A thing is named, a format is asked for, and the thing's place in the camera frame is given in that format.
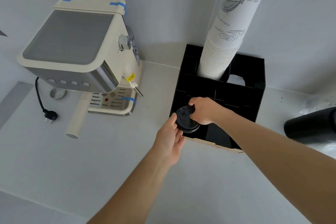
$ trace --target black plastic lid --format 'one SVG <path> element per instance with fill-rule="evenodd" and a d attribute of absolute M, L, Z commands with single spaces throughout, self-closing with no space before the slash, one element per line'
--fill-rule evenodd
<path fill-rule="evenodd" d="M 193 133 L 200 127 L 198 122 L 190 119 L 193 112 L 195 112 L 195 107 L 191 105 L 183 106 L 176 111 L 176 124 L 183 133 Z"/>

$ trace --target yellow warning label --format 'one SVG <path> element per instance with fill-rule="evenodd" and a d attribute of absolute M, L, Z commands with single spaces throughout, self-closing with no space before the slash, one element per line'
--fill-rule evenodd
<path fill-rule="evenodd" d="M 130 82 L 130 81 L 132 81 L 134 78 L 135 78 L 135 74 L 132 73 L 129 77 L 126 77 L 126 81 L 127 81 L 127 82 Z"/>

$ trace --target black tumbler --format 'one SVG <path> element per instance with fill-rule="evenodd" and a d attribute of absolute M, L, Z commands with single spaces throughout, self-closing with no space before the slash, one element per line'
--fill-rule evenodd
<path fill-rule="evenodd" d="M 312 112 L 286 121 L 286 136 L 300 143 L 336 141 L 336 107 Z"/>

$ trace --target person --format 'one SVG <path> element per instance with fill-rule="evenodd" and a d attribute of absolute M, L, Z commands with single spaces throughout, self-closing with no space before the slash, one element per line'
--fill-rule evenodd
<path fill-rule="evenodd" d="M 215 123 L 244 150 L 267 179 L 310 222 L 336 223 L 336 160 L 277 134 L 209 98 L 192 98 L 191 119 Z M 154 144 L 106 205 L 88 224 L 144 223 L 169 168 L 185 142 L 176 114 L 157 132 Z"/>

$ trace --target power cord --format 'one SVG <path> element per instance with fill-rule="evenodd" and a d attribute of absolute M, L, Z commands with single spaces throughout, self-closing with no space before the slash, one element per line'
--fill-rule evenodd
<path fill-rule="evenodd" d="M 37 97 L 39 99 L 42 111 L 44 112 L 44 117 L 46 118 L 45 120 L 50 120 L 50 123 L 51 123 L 53 120 L 57 119 L 58 115 L 57 115 L 56 112 L 54 112 L 54 111 L 48 111 L 47 109 L 44 108 L 44 106 L 42 104 L 42 101 L 41 101 L 41 98 L 40 98 L 39 89 L 37 88 L 37 81 L 38 81 L 38 79 L 39 79 L 39 77 L 37 77 L 36 80 L 35 80 L 36 94 L 37 94 Z"/>

